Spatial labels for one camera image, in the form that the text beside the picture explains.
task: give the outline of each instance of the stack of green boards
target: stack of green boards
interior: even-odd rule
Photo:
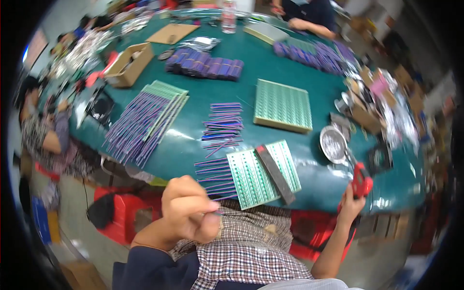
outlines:
[[[164,83],[159,80],[155,80],[152,84],[147,84],[143,87],[142,92],[147,92],[153,94],[155,96],[163,97],[165,99],[170,100],[170,103],[167,106],[167,110],[174,113],[174,115],[163,114],[160,116],[160,120],[153,124],[153,127],[148,131],[147,135],[144,137],[144,141],[148,139],[148,137],[152,134],[152,132],[156,132],[157,129],[162,129],[166,131],[172,125],[174,120],[176,119],[177,115],[180,113],[182,108],[184,107],[185,103],[187,102],[189,96],[187,96],[188,91],[184,89],[180,89],[173,85]],[[169,119],[167,122],[164,122],[163,127],[160,127],[162,119]]]
[[[300,180],[296,174],[295,164],[287,142],[281,140],[266,145],[266,148],[272,155],[292,192],[300,191]],[[242,210],[280,198],[265,168],[256,157],[254,149],[229,153],[227,154],[227,160],[229,161]]]
[[[258,79],[253,122],[304,134],[312,131],[308,92]]]

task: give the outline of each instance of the checkered shirt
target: checkered shirt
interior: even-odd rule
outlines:
[[[291,256],[290,211],[258,206],[239,210],[238,202],[225,200],[219,209],[218,236],[208,244],[180,241],[171,251],[174,260],[195,251],[200,268],[192,290],[213,290],[218,281],[270,284],[290,279],[314,279]]]

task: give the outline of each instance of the finger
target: finger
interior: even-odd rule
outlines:
[[[347,200],[353,200],[353,187],[351,186],[351,182],[348,183],[348,186],[345,189],[345,196]]]
[[[341,204],[344,205],[346,201],[347,201],[347,195],[346,195],[346,193],[343,193],[342,194]]]
[[[206,196],[206,190],[189,175],[171,179],[165,192],[170,199],[184,196]]]
[[[195,233],[195,240],[206,244],[214,240],[219,233],[220,217],[214,213],[207,213],[201,221],[201,226]]]
[[[175,218],[188,217],[194,213],[210,213],[219,208],[219,203],[211,201],[208,197],[187,196],[171,200],[169,215]]]
[[[358,207],[359,210],[361,210],[366,205],[366,198],[363,196],[355,200],[354,202],[356,203],[356,207]]]

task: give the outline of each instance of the person's hand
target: person's hand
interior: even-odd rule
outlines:
[[[57,107],[57,110],[58,112],[63,112],[64,110],[66,110],[68,108],[68,101],[67,100],[63,100],[61,101],[61,103],[59,103],[58,107]]]
[[[175,239],[211,242],[219,232],[219,216],[212,213],[219,203],[211,201],[206,191],[192,177],[184,175],[169,181],[162,202],[163,218]]]
[[[297,30],[306,30],[306,21],[299,18],[289,20],[289,27]]]
[[[357,200],[353,198],[353,188],[351,182],[348,183],[340,203],[342,209],[338,213],[337,226],[349,228],[365,204],[365,197],[361,197]]]
[[[272,0],[272,6],[274,8],[271,9],[271,12],[274,14],[280,14],[280,15],[285,15],[284,9],[282,8],[281,0]]]

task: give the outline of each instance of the teal tabletop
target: teal tabletop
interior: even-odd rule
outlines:
[[[185,107],[150,156],[143,170],[166,180],[186,174],[195,177],[193,164],[204,161],[209,153],[202,148],[204,142],[200,141],[204,130],[202,121],[208,119],[209,104],[240,102],[243,106],[241,116],[245,128],[241,135],[244,141],[237,147],[219,150],[210,159],[225,157],[229,152],[253,148],[260,144],[286,140],[302,186],[302,190],[296,193],[296,201],[290,204],[289,208],[336,212],[344,189],[352,179],[353,170],[348,164],[334,165],[324,157],[319,149],[319,133],[329,124],[329,112],[336,111],[334,100],[340,98],[340,93],[347,89],[343,84],[343,77],[317,71],[290,59],[279,58],[274,54],[271,45],[243,32],[243,24],[240,22],[235,34],[224,34],[220,27],[211,27],[206,21],[203,19],[201,27],[187,35],[186,39],[195,36],[221,39],[221,43],[211,51],[211,55],[242,60],[245,65],[238,82],[196,79],[166,73],[164,62],[159,61],[156,56],[169,46],[152,43],[156,56],[132,87],[105,88],[116,102],[111,113],[111,122],[115,122],[125,106],[146,84],[151,84],[154,80],[161,80],[189,91],[190,98]],[[169,19],[154,16],[145,28],[124,37],[117,46],[117,51],[121,52],[129,45],[145,42],[149,36],[168,23]],[[291,32],[289,34],[302,40],[323,41],[328,44],[327,41],[315,36],[302,36]],[[258,78],[307,90],[313,131],[299,134],[255,125],[253,112]],[[77,105],[75,110],[82,110],[82,104]],[[76,126],[75,114],[70,122],[73,137],[101,153],[108,153],[106,147],[102,147],[107,128],[99,126],[97,121],[89,116],[85,118],[79,129]],[[367,151],[376,143],[374,136],[368,134],[365,138],[357,126],[356,133],[352,134],[348,145],[356,159],[367,165]],[[393,151],[393,163],[392,170],[374,177],[374,187],[363,210],[365,213],[405,210],[416,207],[423,201],[422,154],[415,156],[412,146],[408,141],[404,141],[400,148]],[[268,205],[284,206],[280,200]]]

